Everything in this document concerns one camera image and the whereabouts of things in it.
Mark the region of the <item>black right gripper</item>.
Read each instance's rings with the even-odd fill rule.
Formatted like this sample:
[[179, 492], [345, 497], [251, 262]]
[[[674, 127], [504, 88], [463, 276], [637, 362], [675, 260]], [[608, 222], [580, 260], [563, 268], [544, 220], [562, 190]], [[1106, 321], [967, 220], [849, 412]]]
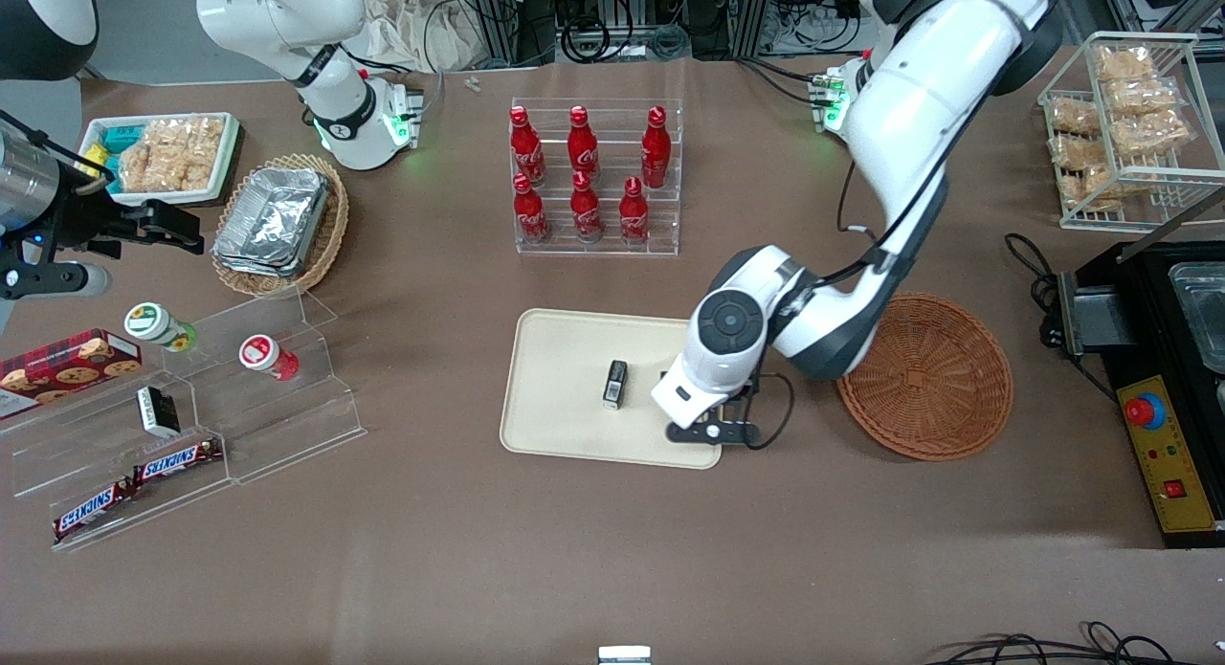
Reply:
[[140, 233], [136, 212], [115, 203], [105, 187], [80, 193], [92, 184], [83, 171], [28, 178], [28, 198], [43, 208], [28, 225], [31, 263], [53, 262], [58, 251], [65, 249], [120, 258], [123, 242], [203, 254], [197, 216], [163, 200], [145, 200], [138, 207]]

